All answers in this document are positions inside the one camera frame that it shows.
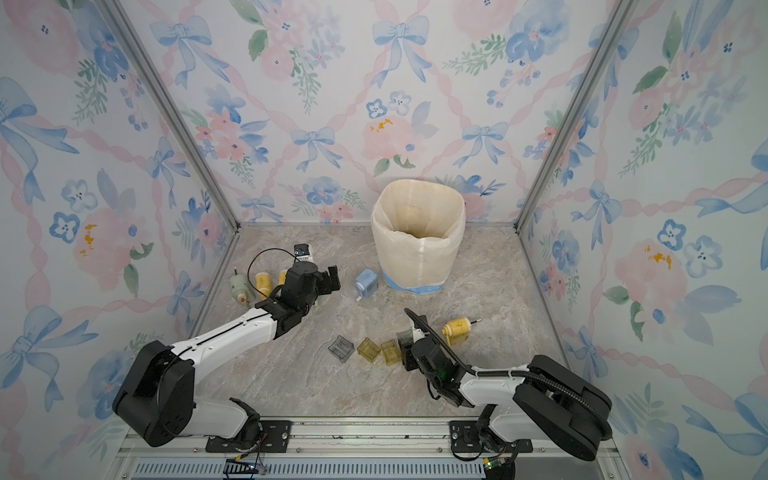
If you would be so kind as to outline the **yellow tinted tray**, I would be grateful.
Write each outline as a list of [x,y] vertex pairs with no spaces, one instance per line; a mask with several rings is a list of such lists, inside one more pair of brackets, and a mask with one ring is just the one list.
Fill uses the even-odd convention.
[[366,361],[373,364],[381,354],[381,347],[370,338],[365,337],[357,347],[357,353]]
[[382,343],[380,348],[387,366],[393,366],[402,361],[402,353],[396,340],[388,340]]

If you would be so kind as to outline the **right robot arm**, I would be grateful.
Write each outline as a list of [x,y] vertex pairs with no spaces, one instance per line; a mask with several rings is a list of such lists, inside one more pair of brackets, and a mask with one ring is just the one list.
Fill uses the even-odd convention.
[[405,369],[424,375],[432,399],[481,410],[474,421],[449,422],[451,450],[462,461],[528,453],[535,440],[593,461],[600,444],[613,437],[611,400],[548,356],[536,355],[521,367],[483,369],[461,362],[431,334],[400,337],[398,348]]

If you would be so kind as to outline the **cream waste bin with liner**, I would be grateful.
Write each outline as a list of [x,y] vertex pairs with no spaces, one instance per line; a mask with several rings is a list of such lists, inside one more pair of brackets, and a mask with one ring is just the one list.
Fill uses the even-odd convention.
[[465,226],[464,198],[455,189],[415,179],[387,185],[371,214],[384,281],[395,290],[416,295],[441,290]]

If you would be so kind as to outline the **clear shavings tray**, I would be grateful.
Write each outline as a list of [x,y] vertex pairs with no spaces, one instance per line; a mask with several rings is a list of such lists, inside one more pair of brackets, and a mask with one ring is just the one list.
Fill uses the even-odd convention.
[[355,351],[354,344],[343,337],[338,335],[335,340],[328,346],[329,352],[335,356],[341,363],[346,363],[351,355]]

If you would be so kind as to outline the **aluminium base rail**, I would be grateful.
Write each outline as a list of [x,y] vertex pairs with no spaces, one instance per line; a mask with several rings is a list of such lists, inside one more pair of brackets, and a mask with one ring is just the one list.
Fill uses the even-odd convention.
[[153,448],[123,441],[109,479],[626,479],[615,445],[585,462],[548,440],[504,454],[461,453],[442,417],[294,417],[249,454],[209,452],[205,437]]

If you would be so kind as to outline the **aluminium corner post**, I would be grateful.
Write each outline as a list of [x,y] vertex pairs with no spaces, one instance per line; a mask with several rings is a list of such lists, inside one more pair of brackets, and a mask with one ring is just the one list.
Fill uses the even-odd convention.
[[557,167],[559,157],[565,150],[571,134],[576,131],[580,118],[591,101],[596,84],[607,68],[607,63],[614,54],[620,37],[627,28],[627,22],[635,5],[636,2],[632,0],[616,2],[615,9],[609,17],[602,35],[599,37],[599,43],[587,65],[583,78],[578,88],[574,91],[571,103],[565,110],[561,129],[555,136],[553,144],[548,150],[541,169],[535,177],[532,188],[526,197],[524,206],[515,224],[515,231],[518,235],[522,235],[527,225],[532,221],[537,202],[544,192],[550,176]]
[[135,64],[142,79],[146,82],[153,102],[159,108],[162,118],[192,163],[192,167],[200,177],[203,186],[211,195],[213,203],[223,214],[229,227],[237,232],[240,221],[236,219],[233,209],[214,178],[213,171],[200,154],[178,106],[161,80],[159,71],[152,62],[124,8],[119,1],[96,1],[95,4],[108,26],[114,31],[121,46],[125,48],[128,58]]

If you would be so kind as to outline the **yellow pencil sharpener front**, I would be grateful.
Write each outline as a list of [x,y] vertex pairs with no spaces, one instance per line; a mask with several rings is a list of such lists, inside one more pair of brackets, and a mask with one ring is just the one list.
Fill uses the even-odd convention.
[[271,276],[267,272],[258,272],[254,278],[255,290],[257,297],[260,300],[268,298],[273,291],[273,282]]

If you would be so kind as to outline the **blue pencil sharpener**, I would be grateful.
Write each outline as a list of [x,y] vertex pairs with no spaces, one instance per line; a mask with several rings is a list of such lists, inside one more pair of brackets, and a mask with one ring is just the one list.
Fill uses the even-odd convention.
[[354,286],[357,292],[357,301],[370,298],[378,290],[378,274],[374,270],[366,268],[356,277]]

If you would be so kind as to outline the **aluminium corner post right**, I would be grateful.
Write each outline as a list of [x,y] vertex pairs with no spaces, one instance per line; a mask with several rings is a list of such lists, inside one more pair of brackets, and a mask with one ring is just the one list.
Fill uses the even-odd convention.
[[615,9],[609,17],[602,35],[599,37],[599,43],[587,65],[583,78],[578,88],[574,91],[571,103],[565,110],[561,129],[555,136],[553,144],[548,150],[541,169],[535,177],[532,188],[526,197],[524,206],[515,224],[515,231],[518,235],[522,235],[527,225],[532,221],[537,202],[544,192],[550,176],[557,167],[559,157],[565,150],[571,134],[576,131],[580,118],[591,101],[596,84],[607,68],[607,63],[614,54],[620,37],[627,28],[627,22],[635,5],[636,2],[632,0],[616,2]]

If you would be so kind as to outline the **aluminium corner post left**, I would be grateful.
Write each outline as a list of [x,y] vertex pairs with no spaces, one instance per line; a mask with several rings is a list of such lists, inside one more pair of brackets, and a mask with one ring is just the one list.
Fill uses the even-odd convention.
[[200,177],[203,186],[211,195],[213,203],[223,214],[229,227],[237,232],[240,221],[236,219],[233,209],[214,178],[213,171],[200,154],[178,106],[161,80],[159,71],[152,62],[124,8],[119,1],[96,1],[95,4],[108,26],[114,31],[121,46],[125,48],[128,58],[135,64],[142,79],[146,82],[153,102],[159,108],[162,118],[192,163],[192,167]]

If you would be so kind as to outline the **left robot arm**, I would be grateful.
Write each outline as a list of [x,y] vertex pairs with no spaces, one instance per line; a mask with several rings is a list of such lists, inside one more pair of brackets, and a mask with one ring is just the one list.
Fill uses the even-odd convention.
[[205,400],[197,385],[248,350],[287,334],[320,296],[341,287],[335,266],[322,271],[297,261],[283,285],[236,319],[191,339],[145,345],[113,400],[113,412],[151,447],[181,436],[207,436],[238,452],[255,450],[265,436],[259,414],[242,400]]

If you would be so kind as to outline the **pale green pencil sharpener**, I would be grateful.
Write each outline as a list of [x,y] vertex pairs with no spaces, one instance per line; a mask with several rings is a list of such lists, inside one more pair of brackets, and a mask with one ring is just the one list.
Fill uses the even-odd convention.
[[255,304],[255,293],[246,276],[234,269],[229,278],[229,289],[232,298],[237,304],[251,308]]

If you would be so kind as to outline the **clear green-tinted tray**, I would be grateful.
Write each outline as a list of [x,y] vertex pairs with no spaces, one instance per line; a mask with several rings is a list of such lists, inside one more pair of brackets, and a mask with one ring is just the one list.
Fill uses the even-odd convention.
[[414,343],[414,332],[412,329],[404,330],[396,334],[398,347],[403,350],[410,348]]

